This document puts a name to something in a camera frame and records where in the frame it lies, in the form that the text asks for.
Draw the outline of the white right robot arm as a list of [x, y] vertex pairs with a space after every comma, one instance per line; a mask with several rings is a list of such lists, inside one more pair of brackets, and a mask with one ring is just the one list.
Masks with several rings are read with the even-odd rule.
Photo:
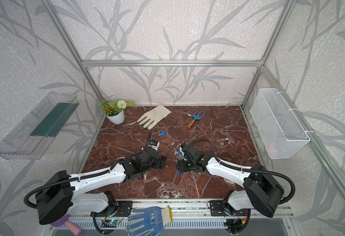
[[262, 165], [242, 167], [213, 154], [202, 154], [192, 144], [182, 145], [178, 154], [182, 157], [177, 162], [180, 173], [207, 173], [243, 187], [242, 191], [230, 191], [222, 200], [222, 211], [227, 215], [235, 215], [242, 209], [255, 209], [266, 217], [274, 216], [284, 189]]

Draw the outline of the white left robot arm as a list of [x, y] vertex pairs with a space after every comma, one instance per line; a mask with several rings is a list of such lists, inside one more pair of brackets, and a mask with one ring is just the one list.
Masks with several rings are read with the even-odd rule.
[[138, 179], [149, 169], [163, 169], [166, 159], [155, 148], [148, 147], [136, 156], [117, 160], [112, 167], [81, 174], [56, 173], [44, 186], [29, 193], [35, 195], [39, 223], [51, 224], [73, 213], [103, 212], [114, 201], [108, 194], [92, 191]]

